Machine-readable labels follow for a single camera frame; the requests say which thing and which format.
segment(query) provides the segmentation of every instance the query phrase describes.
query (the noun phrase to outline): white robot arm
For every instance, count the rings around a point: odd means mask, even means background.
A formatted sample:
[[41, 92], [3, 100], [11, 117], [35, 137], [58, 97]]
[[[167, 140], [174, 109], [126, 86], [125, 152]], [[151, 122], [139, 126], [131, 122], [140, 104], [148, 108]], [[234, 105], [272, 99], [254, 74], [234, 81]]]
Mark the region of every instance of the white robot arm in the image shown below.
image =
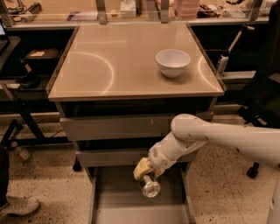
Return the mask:
[[[177, 159], [196, 151], [205, 143], [240, 153], [245, 158], [280, 171], [280, 129], [257, 128], [206, 122], [194, 115], [178, 115], [171, 132], [149, 150], [134, 170], [143, 195], [155, 197], [160, 191], [156, 178]], [[273, 195], [267, 224], [280, 221], [280, 180]]]

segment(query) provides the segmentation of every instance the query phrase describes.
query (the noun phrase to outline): countertop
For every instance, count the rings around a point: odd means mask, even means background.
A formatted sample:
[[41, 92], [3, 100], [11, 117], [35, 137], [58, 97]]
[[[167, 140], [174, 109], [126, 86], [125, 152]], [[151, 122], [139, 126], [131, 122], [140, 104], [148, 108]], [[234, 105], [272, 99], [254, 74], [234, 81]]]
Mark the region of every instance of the countertop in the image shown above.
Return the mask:
[[[219, 96], [224, 91], [184, 23], [83, 25], [49, 94], [50, 101]], [[156, 55], [179, 49], [191, 56], [187, 70], [169, 79]]]

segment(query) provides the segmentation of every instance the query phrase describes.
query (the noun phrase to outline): cable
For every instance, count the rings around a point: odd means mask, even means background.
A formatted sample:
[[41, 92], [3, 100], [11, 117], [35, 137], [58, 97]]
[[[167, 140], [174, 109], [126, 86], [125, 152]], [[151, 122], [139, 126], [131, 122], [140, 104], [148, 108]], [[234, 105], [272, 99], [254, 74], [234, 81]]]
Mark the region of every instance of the cable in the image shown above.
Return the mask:
[[21, 14], [21, 22], [30, 23], [41, 11], [42, 11], [41, 4], [34, 3], [23, 14]]
[[55, 137], [57, 134], [59, 134], [63, 129], [59, 130], [58, 132], [54, 133], [51, 137]]

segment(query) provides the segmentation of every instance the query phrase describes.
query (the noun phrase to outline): shoe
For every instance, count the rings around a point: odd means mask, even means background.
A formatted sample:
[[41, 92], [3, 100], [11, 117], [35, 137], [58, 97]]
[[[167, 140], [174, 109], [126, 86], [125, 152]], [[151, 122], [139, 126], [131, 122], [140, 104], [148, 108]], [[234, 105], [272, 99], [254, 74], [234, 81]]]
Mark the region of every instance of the shoe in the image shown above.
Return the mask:
[[39, 201], [33, 197], [27, 199], [8, 196], [7, 200], [7, 204], [0, 207], [0, 214], [14, 216], [26, 215], [36, 211], [39, 207]]

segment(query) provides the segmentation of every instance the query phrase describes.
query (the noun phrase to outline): floor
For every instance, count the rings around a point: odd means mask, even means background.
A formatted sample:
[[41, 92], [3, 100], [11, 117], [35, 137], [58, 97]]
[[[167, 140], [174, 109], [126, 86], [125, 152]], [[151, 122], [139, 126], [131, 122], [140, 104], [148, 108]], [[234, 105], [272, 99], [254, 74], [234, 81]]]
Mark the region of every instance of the floor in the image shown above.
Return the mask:
[[[243, 124], [234, 113], [217, 110], [213, 121]], [[46, 136], [63, 136], [57, 114], [33, 115]], [[14, 115], [0, 115], [0, 138]], [[24, 128], [20, 137], [29, 137]], [[9, 195], [37, 197], [40, 209], [25, 217], [0, 215], [1, 224], [85, 224], [89, 217], [91, 183], [85, 171], [73, 171], [71, 144], [29, 147], [23, 163], [10, 152]], [[255, 179], [247, 177], [252, 165], [236, 153], [205, 145], [189, 171], [189, 193], [197, 224], [263, 224], [270, 208], [278, 173], [261, 166]]]

